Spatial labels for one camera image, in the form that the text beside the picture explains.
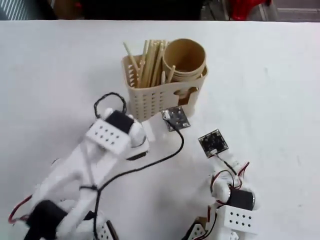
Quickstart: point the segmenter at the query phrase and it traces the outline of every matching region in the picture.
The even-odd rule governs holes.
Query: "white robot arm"
[[[238,240],[239,232],[258,232],[256,210],[259,204],[253,188],[242,177],[249,163],[238,169],[234,166],[236,174],[220,163],[222,161],[215,163],[210,177],[214,203],[208,206],[207,217],[200,217],[202,222],[195,221],[183,240]]]
[[[141,123],[130,115],[108,108],[71,155],[59,161],[32,195],[32,210],[27,220],[30,229],[26,238],[93,239],[93,219],[84,221],[84,218],[94,206],[96,190],[106,182],[116,163],[139,158],[148,149],[149,142]],[[80,182],[79,196],[69,207],[71,210],[65,212],[59,203],[50,201],[51,194],[75,180]],[[44,227],[43,221],[47,228],[46,235],[36,230]],[[106,216],[98,214],[96,228],[101,229],[106,221]],[[48,236],[48,228],[56,231]]]

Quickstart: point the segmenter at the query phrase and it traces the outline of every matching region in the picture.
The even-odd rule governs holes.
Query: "black cable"
[[[102,191],[111,183],[113,182],[114,180],[116,180],[117,178],[121,177],[121,176],[124,176],[124,175],[127,175],[127,174],[131,174],[131,173],[135,173],[135,172],[139,172],[139,171],[142,171],[144,169],[147,169],[149,167],[152,167],[156,164],[160,164],[168,159],[171,159],[172,157],[174,157],[175,155],[177,155],[179,152],[181,152],[182,148],[184,147],[184,144],[185,144],[185,139],[184,139],[184,136],[181,134],[181,132],[177,129],[177,127],[172,124],[170,121],[166,120],[168,122],[168,124],[179,134],[180,138],[181,138],[181,145],[179,147],[179,149],[172,153],[171,155],[169,156],[166,156],[158,161],[155,161],[155,162],[152,162],[152,163],[149,163],[145,166],[142,166],[142,167],[139,167],[139,168],[135,168],[135,169],[132,169],[132,170],[129,170],[129,171],[125,171],[125,172],[122,172],[122,173],[119,173],[115,176],[113,176],[111,179],[109,179],[105,184],[103,184],[98,190],[97,190],[97,195],[96,195],[96,202],[95,202],[95,207],[94,207],[94,213],[95,213],[95,216],[93,218],[93,234],[94,234],[94,237],[96,238],[96,240],[98,240],[98,232],[97,232],[97,217],[98,217],[98,208],[99,208],[99,202],[100,202],[100,197],[101,197],[101,193]]]
[[[229,163],[227,163],[225,160],[223,160],[221,157],[219,157],[219,155],[216,153],[215,156],[220,159],[222,162],[224,162],[224,164],[234,173],[234,175],[237,175],[237,172],[234,170],[234,168],[232,166],[229,165]]]
[[[98,104],[103,100],[105,99],[106,97],[110,96],[110,95],[115,95],[117,97],[119,97],[123,103],[123,106],[122,106],[122,113],[126,113],[127,112],[127,103],[126,103],[126,100],[119,94],[119,93],[116,93],[116,92],[109,92],[105,95],[103,95],[102,97],[100,97],[93,105],[93,108],[94,108],[94,115],[97,119],[101,118],[101,115],[98,114],[98,111],[97,111],[97,106]]]
[[[206,5],[209,7],[209,10],[210,10],[210,13],[211,13],[211,16],[212,16],[213,20],[216,21],[217,19],[216,19],[216,16],[214,14],[214,11],[212,11],[212,8],[210,6],[210,1],[207,1]]]
[[[210,231],[207,231],[203,236],[200,236],[199,238],[195,238],[196,240],[203,240],[203,239],[209,237],[209,235],[211,234],[212,230],[214,229],[214,227],[216,225],[217,217],[218,217],[218,214],[215,213],[214,222],[212,224],[212,227],[211,227]]]

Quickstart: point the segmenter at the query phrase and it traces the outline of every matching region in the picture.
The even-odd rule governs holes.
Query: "white table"
[[[206,159],[197,138],[216,128],[233,158],[251,162],[246,176],[259,190],[264,225],[257,239],[319,237],[320,24],[2,21],[0,36],[3,234],[13,205],[86,132],[93,103],[110,91],[128,99],[122,42],[138,54],[145,39],[191,38],[206,49],[209,76],[192,127],[182,132],[186,147],[105,190],[103,207],[120,239],[179,240],[205,214],[203,184],[216,160]],[[139,164],[175,151],[179,137],[172,134],[165,149],[152,145]]]

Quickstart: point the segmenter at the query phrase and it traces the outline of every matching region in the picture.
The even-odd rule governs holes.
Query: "white plastic basket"
[[[137,63],[141,55],[134,56]],[[135,88],[137,71],[131,64],[129,56],[122,59],[124,82],[129,92],[131,114],[139,121],[145,121],[163,109],[183,106],[187,115],[194,111],[198,95],[208,75],[205,66],[202,77],[189,82],[172,82],[149,88]]]

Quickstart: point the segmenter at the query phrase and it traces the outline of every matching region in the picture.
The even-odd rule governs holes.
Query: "black circuit board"
[[[188,118],[181,106],[175,106],[161,111],[163,119],[168,119],[178,130],[185,129],[190,127],[190,123]],[[169,130],[169,132],[174,131],[174,129],[170,126],[167,121],[165,124]]]
[[[216,129],[198,138],[198,141],[201,144],[201,147],[203,148],[207,158],[211,158],[212,156],[229,148],[219,129]]]

